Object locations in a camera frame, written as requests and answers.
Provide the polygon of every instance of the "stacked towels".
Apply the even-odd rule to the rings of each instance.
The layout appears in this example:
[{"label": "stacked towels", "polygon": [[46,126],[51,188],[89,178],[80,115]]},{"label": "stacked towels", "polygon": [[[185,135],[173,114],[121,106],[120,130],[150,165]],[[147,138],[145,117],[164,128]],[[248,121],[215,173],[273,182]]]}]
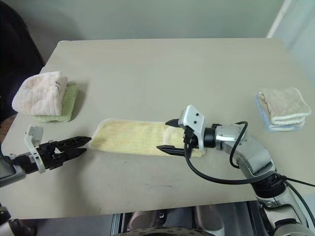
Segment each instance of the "stacked towels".
[{"label": "stacked towels", "polygon": [[256,102],[265,128],[270,132],[298,130],[312,112],[296,88],[262,88],[256,95]]},{"label": "stacked towels", "polygon": [[68,122],[78,88],[75,84],[67,85],[67,81],[60,71],[31,76],[17,91],[12,108],[41,122]]}]

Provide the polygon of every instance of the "table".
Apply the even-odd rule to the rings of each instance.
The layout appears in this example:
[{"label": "table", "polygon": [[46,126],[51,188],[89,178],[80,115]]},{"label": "table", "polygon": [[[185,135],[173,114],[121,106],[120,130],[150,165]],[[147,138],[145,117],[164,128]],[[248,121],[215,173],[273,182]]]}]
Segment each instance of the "table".
[{"label": "table", "polygon": [[[41,72],[60,70],[80,92],[69,123],[39,123],[18,114],[4,154],[26,152],[29,123],[44,126],[42,141],[91,136],[106,118],[167,121],[193,104],[207,123],[249,122],[278,171],[315,182],[315,116],[296,132],[268,133],[256,107],[258,88],[297,87],[315,109],[315,90],[276,39],[130,39],[60,42]],[[221,178],[243,178],[228,155],[209,149],[194,165]],[[295,184],[303,195],[314,188]],[[211,183],[183,157],[135,156],[88,150],[44,174],[0,190],[13,217],[49,218],[131,212],[254,200],[250,185]]]}]

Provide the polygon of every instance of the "wall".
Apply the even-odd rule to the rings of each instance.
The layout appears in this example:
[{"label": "wall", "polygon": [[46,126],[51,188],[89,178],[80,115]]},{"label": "wall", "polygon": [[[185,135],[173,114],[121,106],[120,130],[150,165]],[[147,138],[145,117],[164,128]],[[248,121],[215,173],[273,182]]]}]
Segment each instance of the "wall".
[{"label": "wall", "polygon": [[283,0],[4,0],[45,60],[60,40],[265,37]]},{"label": "wall", "polygon": [[274,37],[282,39],[315,86],[315,1],[293,0]]}]

